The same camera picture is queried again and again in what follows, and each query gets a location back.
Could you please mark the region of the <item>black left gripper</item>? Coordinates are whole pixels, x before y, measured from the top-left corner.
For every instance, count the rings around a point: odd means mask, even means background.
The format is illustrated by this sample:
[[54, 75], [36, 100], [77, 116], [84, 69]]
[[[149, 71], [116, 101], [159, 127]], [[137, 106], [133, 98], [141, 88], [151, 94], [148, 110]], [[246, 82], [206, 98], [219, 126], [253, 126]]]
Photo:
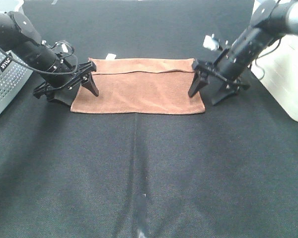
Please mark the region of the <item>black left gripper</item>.
[[34, 89], [33, 95], [38, 99], [45, 95], [50, 103], [71, 106], [78, 92], [76, 86], [80, 85], [98, 97], [99, 90], [92, 78], [92, 72], [96, 72], [96, 64], [88, 61], [79, 64], [74, 72], [48, 75], [45, 82]]

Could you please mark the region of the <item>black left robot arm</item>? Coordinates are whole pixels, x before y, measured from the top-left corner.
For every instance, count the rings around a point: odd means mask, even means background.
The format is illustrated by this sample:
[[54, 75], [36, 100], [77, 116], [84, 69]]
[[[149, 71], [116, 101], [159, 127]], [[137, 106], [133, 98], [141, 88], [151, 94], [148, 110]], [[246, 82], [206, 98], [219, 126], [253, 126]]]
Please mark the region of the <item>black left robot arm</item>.
[[67, 41], [48, 45], [20, 12], [0, 12], [0, 52], [9, 57], [8, 51], [19, 57], [12, 59], [15, 63], [44, 79], [33, 91], [37, 99], [44, 95], [48, 102], [71, 106], [74, 97], [69, 91], [78, 85], [96, 97], [99, 95], [92, 78], [96, 64], [92, 61], [79, 64], [74, 47]]

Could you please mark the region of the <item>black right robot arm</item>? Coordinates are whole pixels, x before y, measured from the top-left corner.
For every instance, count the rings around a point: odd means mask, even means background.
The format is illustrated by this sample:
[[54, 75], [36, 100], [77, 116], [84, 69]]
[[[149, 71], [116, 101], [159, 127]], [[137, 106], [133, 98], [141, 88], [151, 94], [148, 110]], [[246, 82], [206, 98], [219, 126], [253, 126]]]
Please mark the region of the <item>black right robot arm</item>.
[[250, 85], [242, 75], [251, 71], [252, 62], [267, 47], [286, 35], [298, 35], [298, 0], [286, 3], [274, 0], [262, 2], [252, 14], [249, 25], [231, 45], [221, 44], [214, 36], [207, 35], [203, 47], [219, 51], [220, 55], [215, 61], [193, 61], [194, 77], [188, 96], [192, 98], [207, 86], [210, 83], [209, 76], [222, 82], [211, 98], [213, 105], [237, 94], [240, 89], [247, 90]]

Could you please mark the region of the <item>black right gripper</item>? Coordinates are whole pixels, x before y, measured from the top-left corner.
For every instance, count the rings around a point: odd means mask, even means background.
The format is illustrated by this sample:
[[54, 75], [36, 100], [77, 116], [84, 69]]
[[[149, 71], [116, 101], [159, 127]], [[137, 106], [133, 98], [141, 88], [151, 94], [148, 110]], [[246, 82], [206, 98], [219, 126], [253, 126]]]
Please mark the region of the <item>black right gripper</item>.
[[243, 88], [244, 90], [247, 90], [250, 87], [250, 85], [243, 82], [239, 76], [235, 80], [229, 80], [228, 78], [222, 76], [216, 69], [215, 65], [210, 61], [195, 59], [192, 63], [192, 69], [194, 71], [194, 77], [188, 90], [188, 96], [190, 98], [196, 95], [200, 89], [209, 85], [208, 77], [210, 75], [222, 81], [219, 89], [211, 97], [211, 103], [213, 106], [234, 95], [238, 89]]

